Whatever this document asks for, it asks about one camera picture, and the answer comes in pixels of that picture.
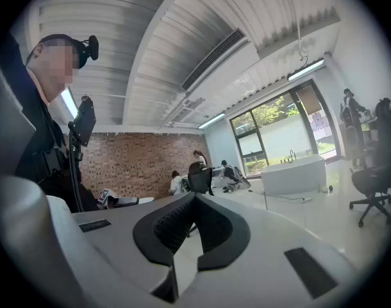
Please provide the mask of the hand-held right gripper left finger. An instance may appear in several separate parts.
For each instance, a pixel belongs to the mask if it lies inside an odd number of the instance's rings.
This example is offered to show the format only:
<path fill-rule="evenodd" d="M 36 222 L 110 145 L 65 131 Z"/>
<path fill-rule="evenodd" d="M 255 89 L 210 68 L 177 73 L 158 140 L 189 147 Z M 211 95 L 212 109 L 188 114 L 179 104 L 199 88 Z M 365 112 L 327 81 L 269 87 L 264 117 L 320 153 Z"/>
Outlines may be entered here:
<path fill-rule="evenodd" d="M 180 194 L 143 205 L 72 215 L 72 270 L 98 308 L 196 308 L 178 296 L 174 257 L 153 223 L 191 201 Z"/>

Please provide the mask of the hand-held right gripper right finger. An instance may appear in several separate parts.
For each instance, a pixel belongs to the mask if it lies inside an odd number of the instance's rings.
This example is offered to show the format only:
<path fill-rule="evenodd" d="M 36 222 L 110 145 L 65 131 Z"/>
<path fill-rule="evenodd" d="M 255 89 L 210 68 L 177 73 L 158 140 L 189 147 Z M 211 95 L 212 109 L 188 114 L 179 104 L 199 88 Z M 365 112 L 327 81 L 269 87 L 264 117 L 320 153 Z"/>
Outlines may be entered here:
<path fill-rule="evenodd" d="M 218 196 L 210 199 L 241 215 L 251 238 L 228 267 L 197 273 L 179 297 L 179 308 L 331 308 L 345 298 L 356 270 L 336 248 L 281 214 Z M 285 256 L 300 248 L 336 282 L 318 298 Z"/>

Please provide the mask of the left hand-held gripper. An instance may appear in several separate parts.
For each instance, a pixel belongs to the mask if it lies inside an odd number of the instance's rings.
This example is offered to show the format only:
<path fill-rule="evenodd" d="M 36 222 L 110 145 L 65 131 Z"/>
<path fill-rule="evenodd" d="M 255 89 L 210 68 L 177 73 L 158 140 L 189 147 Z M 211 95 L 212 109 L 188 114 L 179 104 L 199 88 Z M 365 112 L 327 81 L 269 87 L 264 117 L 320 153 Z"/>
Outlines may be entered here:
<path fill-rule="evenodd" d="M 110 189 L 103 189 L 98 198 L 98 205 L 100 205 L 102 208 L 116 208 L 125 206 L 127 204 L 137 205 L 138 203 L 138 198 L 120 197 L 118 194 L 116 194 Z"/>

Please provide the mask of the black office chair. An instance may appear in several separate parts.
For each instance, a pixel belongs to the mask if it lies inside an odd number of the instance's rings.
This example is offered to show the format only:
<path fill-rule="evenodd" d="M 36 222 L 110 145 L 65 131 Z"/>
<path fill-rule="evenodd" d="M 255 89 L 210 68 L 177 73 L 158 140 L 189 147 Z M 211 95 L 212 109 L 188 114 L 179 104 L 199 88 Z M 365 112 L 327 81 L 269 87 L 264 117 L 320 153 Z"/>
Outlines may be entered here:
<path fill-rule="evenodd" d="M 197 194 L 212 193 L 212 169 L 201 167 L 198 163 L 191 164 L 188 172 L 188 182 L 190 191 L 194 193 L 194 197 L 189 202 L 191 225 L 187 237 L 190 237 L 191 232 L 197 228 L 198 222 L 201 222 L 202 227 L 212 222 L 214 210 L 205 201 L 197 197 Z"/>
<path fill-rule="evenodd" d="M 391 215 L 385 209 L 384 203 L 391 203 L 391 101 L 383 98 L 376 105 L 376 128 L 378 144 L 374 157 L 375 163 L 351 175 L 351 180 L 358 192 L 365 195 L 362 200 L 351 201 L 349 208 L 355 205 L 365 205 L 366 209 L 361 216 L 358 226 L 363 227 L 363 220 L 371 208 L 377 208 L 385 217 L 389 225 Z"/>

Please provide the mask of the white drawer cabinet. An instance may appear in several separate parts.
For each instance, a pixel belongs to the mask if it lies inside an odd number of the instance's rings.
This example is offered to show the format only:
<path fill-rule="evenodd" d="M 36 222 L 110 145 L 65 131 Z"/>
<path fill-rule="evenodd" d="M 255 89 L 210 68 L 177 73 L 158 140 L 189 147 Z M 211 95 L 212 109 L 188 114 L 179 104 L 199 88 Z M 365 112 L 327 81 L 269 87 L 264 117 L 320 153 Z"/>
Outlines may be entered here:
<path fill-rule="evenodd" d="M 212 169 L 212 188 L 223 188 L 226 186 L 224 179 L 224 168 L 215 167 Z"/>

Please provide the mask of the black chest harness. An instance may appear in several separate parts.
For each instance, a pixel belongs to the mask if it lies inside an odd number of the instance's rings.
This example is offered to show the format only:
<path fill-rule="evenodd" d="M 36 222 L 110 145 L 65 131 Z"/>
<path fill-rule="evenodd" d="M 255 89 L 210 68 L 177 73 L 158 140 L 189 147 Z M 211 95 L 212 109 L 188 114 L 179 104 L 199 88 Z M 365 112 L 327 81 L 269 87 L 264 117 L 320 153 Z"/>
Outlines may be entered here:
<path fill-rule="evenodd" d="M 62 129 L 56 121 L 53 121 L 51 133 L 54 139 L 53 147 L 34 153 L 31 156 L 32 179 L 36 183 L 42 182 L 55 173 L 70 176 L 69 148 L 66 145 Z"/>

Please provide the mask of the white bathtub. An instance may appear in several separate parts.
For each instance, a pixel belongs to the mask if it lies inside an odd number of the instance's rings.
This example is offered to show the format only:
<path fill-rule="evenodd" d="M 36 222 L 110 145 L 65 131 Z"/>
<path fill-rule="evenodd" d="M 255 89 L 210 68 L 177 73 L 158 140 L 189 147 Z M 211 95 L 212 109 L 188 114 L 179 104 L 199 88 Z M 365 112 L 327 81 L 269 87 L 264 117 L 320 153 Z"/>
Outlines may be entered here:
<path fill-rule="evenodd" d="M 261 172 L 267 195 L 319 191 L 326 186 L 325 161 L 320 155 L 267 166 Z"/>

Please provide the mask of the ceiling strip light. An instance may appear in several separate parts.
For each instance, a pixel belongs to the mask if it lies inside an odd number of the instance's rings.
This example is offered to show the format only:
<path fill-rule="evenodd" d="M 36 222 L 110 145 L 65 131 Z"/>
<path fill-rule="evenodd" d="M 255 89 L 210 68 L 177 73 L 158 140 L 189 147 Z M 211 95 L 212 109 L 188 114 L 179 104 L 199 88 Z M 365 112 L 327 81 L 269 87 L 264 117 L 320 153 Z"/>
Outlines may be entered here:
<path fill-rule="evenodd" d="M 287 80 L 288 81 L 294 81 L 302 76 L 304 76 L 305 74 L 308 74 L 310 72 L 313 72 L 314 70 L 322 67 L 324 65 L 324 59 L 321 58 L 320 60 L 314 62 L 314 63 L 311 63 L 305 67 L 302 67 L 300 68 L 298 71 L 288 75 L 287 77 Z"/>
<path fill-rule="evenodd" d="M 72 118 L 75 119 L 78 114 L 78 108 L 69 87 L 66 87 L 65 90 L 61 93 L 61 98 Z"/>
<path fill-rule="evenodd" d="M 225 113 L 221 113 L 221 114 L 213 117 L 209 121 L 207 121 L 207 122 L 203 123 L 202 125 L 200 125 L 198 127 L 198 129 L 205 129 L 205 128 L 209 127 L 211 124 L 213 124 L 214 122 L 216 122 L 218 120 L 221 120 L 224 116 L 225 116 Z"/>

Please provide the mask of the person's black shirt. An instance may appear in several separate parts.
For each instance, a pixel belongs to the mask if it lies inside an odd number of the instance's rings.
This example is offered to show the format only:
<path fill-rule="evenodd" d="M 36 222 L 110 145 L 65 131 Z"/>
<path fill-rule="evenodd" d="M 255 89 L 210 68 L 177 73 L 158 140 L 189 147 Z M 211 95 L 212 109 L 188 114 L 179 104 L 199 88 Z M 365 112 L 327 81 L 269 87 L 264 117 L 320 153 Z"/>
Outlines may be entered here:
<path fill-rule="evenodd" d="M 24 116 L 35 127 L 35 133 L 31 136 L 19 160 L 15 176 L 34 182 L 32 179 L 31 156 L 34 153 L 53 147 L 54 139 L 51 136 L 51 127 L 54 120 L 49 113 L 49 105 L 45 105 L 42 101 L 36 85 L 26 70 L 25 63 L 26 61 L 21 58 L 17 41 L 13 35 L 8 34 L 0 47 L 1 70 L 21 104 Z M 92 193 L 81 183 L 79 171 L 70 171 L 70 176 L 55 173 L 36 184 L 47 195 L 63 199 L 72 213 L 98 209 Z"/>

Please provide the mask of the black-framed window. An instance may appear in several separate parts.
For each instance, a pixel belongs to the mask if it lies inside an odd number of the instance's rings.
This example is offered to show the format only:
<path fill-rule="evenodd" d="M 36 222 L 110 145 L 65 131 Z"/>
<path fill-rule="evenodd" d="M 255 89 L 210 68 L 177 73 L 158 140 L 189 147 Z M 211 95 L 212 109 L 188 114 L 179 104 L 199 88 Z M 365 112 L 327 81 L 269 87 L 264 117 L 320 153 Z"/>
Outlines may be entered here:
<path fill-rule="evenodd" d="M 313 132 L 311 115 L 307 115 L 297 91 L 311 85 L 328 118 L 329 127 Z M 337 130 L 331 113 L 313 80 L 308 80 L 275 98 L 250 108 L 230 120 L 244 172 L 258 176 L 265 167 L 290 159 L 320 155 L 326 162 L 341 156 Z"/>

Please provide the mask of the pink paper notes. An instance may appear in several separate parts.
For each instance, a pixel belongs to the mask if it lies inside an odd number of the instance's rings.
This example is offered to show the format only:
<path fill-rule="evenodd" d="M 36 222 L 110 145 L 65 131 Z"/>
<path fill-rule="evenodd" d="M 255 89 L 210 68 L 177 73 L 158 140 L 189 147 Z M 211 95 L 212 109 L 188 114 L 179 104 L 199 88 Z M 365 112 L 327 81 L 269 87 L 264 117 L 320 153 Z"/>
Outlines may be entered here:
<path fill-rule="evenodd" d="M 328 118 L 325 116 L 324 111 L 318 111 L 311 115 L 312 121 L 310 123 L 313 132 L 329 127 Z"/>

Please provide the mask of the ceiling air vent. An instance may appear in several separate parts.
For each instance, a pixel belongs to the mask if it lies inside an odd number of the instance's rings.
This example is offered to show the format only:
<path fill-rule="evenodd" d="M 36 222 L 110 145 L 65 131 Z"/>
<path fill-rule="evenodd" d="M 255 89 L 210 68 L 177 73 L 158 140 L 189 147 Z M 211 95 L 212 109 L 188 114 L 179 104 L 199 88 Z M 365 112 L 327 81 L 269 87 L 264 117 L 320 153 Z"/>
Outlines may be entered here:
<path fill-rule="evenodd" d="M 184 91 L 189 91 L 194 84 L 206 75 L 207 70 L 220 58 L 232 52 L 236 47 L 246 41 L 246 34 L 237 28 L 222 39 L 190 72 L 181 84 Z"/>

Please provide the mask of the brown board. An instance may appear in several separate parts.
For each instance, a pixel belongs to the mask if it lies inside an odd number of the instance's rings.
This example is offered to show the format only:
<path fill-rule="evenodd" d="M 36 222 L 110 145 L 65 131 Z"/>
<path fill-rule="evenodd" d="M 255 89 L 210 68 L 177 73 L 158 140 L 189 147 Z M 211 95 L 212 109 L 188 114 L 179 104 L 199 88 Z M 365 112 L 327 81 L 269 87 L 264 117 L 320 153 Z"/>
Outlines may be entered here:
<path fill-rule="evenodd" d="M 311 85 L 299 89 L 297 96 L 308 116 L 322 110 L 321 103 Z"/>

